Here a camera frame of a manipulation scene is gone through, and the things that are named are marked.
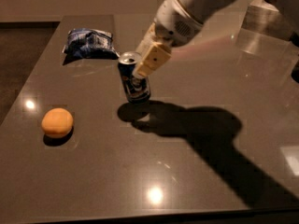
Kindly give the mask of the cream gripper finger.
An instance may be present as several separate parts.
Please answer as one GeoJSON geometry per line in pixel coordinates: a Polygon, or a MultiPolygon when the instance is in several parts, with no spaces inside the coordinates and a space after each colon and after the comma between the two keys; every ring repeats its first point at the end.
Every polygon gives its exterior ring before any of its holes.
{"type": "Polygon", "coordinates": [[[171,49],[167,45],[156,42],[155,48],[157,51],[153,55],[141,56],[133,71],[134,77],[146,78],[170,59],[171,49]]]}
{"type": "Polygon", "coordinates": [[[148,55],[153,55],[157,49],[156,45],[156,33],[155,33],[155,23],[153,23],[148,31],[145,33],[140,44],[136,48],[136,52],[139,53],[142,57],[147,57],[148,55]]]}

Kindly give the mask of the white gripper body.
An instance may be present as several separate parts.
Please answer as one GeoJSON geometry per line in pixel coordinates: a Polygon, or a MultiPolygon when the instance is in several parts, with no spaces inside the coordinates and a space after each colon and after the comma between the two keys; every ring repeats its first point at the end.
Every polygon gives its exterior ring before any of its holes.
{"type": "Polygon", "coordinates": [[[173,47],[188,44],[202,30],[203,0],[164,0],[154,23],[156,35],[172,41],[173,47]]]}

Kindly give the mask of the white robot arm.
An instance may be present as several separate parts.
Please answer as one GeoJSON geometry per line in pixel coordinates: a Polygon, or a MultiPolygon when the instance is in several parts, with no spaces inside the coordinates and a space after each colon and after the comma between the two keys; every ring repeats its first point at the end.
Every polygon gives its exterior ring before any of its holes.
{"type": "MultiPolygon", "coordinates": [[[[221,11],[241,0],[164,0],[153,22],[136,48],[141,55],[133,75],[145,78],[171,57],[173,48],[189,44],[206,23],[221,11]]],[[[265,0],[282,16],[294,32],[299,28],[299,0],[265,0]]]]}

